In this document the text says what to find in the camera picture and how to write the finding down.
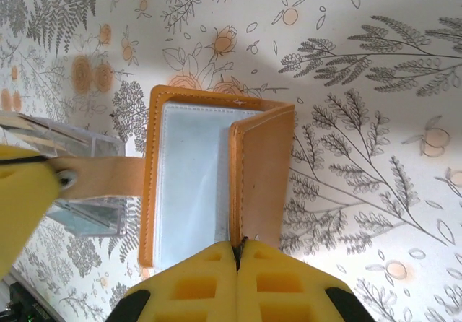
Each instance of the acrylic box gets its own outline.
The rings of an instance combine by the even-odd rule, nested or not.
[[[117,138],[19,113],[0,111],[4,143],[39,151],[48,157],[124,156],[125,144]],[[98,198],[56,200],[46,216],[76,236],[115,236],[126,232],[127,200]]]

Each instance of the wallet stitching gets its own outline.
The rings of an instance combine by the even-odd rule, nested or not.
[[[239,222],[239,233],[241,235],[243,235],[243,236],[244,236],[244,234],[243,234],[243,205],[244,205],[244,137],[245,137],[245,134],[248,131],[250,131],[251,129],[254,129],[255,127],[261,126],[261,125],[263,125],[264,123],[266,123],[268,121],[274,120],[275,118],[278,118],[280,116],[283,116],[283,115],[288,114],[288,113],[293,113],[293,112],[294,112],[293,109],[288,110],[288,111],[284,111],[283,113],[279,113],[279,114],[277,114],[275,116],[267,118],[265,121],[257,123],[256,125],[251,126],[251,127],[249,127],[248,129],[246,129],[244,131],[244,134],[243,134],[243,137],[242,137],[242,140],[241,140],[241,147],[242,147],[241,157],[242,157],[242,160],[241,160],[241,175],[240,175],[240,222]]]
[[[159,98],[162,96],[162,95],[178,95],[178,93],[175,93],[175,92],[168,92],[168,91],[165,91],[165,92],[159,92],[159,94],[157,95],[156,97],[156,100],[155,100],[155,107],[154,107],[154,123],[153,123],[153,134],[152,134],[152,147],[154,147],[154,144],[156,142],[156,128],[157,128],[157,112],[159,110]],[[196,96],[196,95],[185,95],[187,97],[190,97],[190,98],[198,98],[198,99],[202,99],[202,100],[216,100],[215,97],[206,97],[206,96]],[[234,103],[234,100],[222,100],[223,102],[225,103]],[[258,105],[259,103],[257,102],[246,102],[247,104],[251,104],[251,105]],[[153,162],[154,162],[154,150],[152,152],[152,156],[151,156],[151,168],[149,170],[149,189],[148,189],[148,194],[147,194],[147,219],[150,220],[151,219],[151,212],[152,212],[152,203],[151,203],[151,200],[152,200],[152,174],[153,174],[153,171],[154,171],[154,166],[153,166]],[[148,239],[149,237],[149,232],[146,231],[146,234],[144,235],[144,239],[143,239],[143,248],[144,248],[144,260],[145,261],[149,261],[148,259],[148,253],[147,253],[147,244],[148,244]],[[151,253],[151,263],[152,265],[154,265],[154,262],[152,260],[152,254],[154,253],[154,249],[152,250],[152,253]]]

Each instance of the wallet flap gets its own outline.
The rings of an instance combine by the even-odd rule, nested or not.
[[[294,105],[282,105],[231,126],[230,222],[239,223],[233,246],[247,236],[279,247],[294,118]]]
[[[270,112],[272,109],[287,106],[286,103],[281,102],[237,95],[189,90],[181,87],[156,86],[152,89],[147,130],[146,169],[144,172],[139,246],[139,262],[145,267],[153,266],[154,228],[158,227],[157,222],[155,221],[157,200],[156,192],[159,178],[158,165],[160,137],[162,134],[162,109],[166,102],[188,103],[189,105],[208,105],[241,110],[259,110],[263,112]],[[230,228],[230,234],[239,233],[240,223],[233,222],[233,224],[235,225],[235,228]]]

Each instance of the botanical pattern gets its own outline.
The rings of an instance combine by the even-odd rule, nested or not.
[[[286,55],[280,73],[297,71],[294,77],[303,77],[314,71],[315,79],[327,80],[324,86],[346,85],[363,73],[365,77],[382,85],[379,92],[417,90],[418,96],[430,96],[461,86],[457,75],[462,66],[462,19],[441,17],[440,26],[419,32],[410,25],[390,17],[372,16],[375,25],[362,25],[360,35],[349,36],[358,40],[364,52],[337,53],[329,39],[309,38],[301,43],[296,53]],[[432,39],[455,43],[452,54],[430,52]],[[400,56],[402,62],[394,66],[372,66],[384,56]]]
[[[156,84],[294,103],[280,248],[377,321],[461,322],[461,5],[0,0],[0,108],[143,156]],[[157,272],[138,263],[140,200],[126,208],[120,238],[46,217],[14,264],[65,321],[104,321]]]

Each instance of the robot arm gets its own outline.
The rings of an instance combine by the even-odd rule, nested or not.
[[[0,275],[66,181],[37,152],[0,145]],[[263,243],[216,243],[132,287],[106,322],[373,322],[345,283]]]

